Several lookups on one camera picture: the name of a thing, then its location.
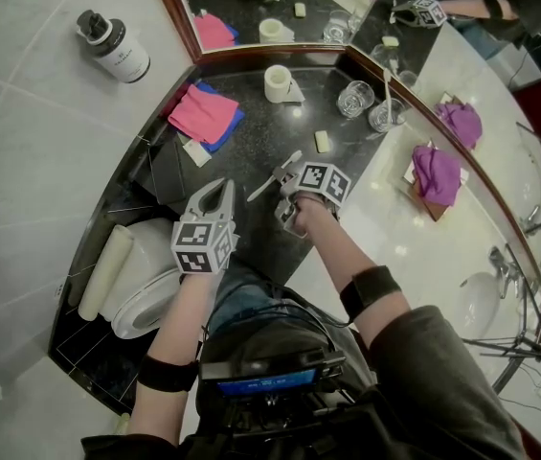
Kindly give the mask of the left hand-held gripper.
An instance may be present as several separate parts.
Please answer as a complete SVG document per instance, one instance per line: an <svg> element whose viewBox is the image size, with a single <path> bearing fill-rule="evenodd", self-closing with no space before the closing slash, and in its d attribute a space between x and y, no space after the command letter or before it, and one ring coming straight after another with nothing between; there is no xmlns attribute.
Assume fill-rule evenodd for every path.
<svg viewBox="0 0 541 460"><path fill-rule="evenodd" d="M205 213L204 200L216 190L220 193L216 208ZM235 201L236 184L227 178L211 181L190 197L185 213L174 224L170 243L183 274L217 274L229 266L239 240Z"/></svg>

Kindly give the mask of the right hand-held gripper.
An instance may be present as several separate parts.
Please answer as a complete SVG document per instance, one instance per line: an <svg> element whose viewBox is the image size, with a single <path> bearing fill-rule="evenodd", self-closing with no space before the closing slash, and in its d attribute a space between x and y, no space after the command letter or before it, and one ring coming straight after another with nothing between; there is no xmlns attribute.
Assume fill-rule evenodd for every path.
<svg viewBox="0 0 541 460"><path fill-rule="evenodd" d="M296 162L287 167L276 167L273 178L281 184L280 196L274 215L282 229L292 235L296 217L294 197L298 192L319 196L326 208L338 219L338 212L350 190L350 178L334 164L320 162Z"/></svg>

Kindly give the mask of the person's right hand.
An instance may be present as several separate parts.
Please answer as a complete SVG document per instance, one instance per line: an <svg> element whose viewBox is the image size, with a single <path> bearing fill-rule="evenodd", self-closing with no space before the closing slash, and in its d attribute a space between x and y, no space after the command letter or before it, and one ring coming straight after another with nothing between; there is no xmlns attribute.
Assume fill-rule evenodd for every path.
<svg viewBox="0 0 541 460"><path fill-rule="evenodd" d="M326 210L326 205L318 195L308 192L296 193L294 205L296 217L293 221L293 230L299 236L306 236L309 223Z"/></svg>

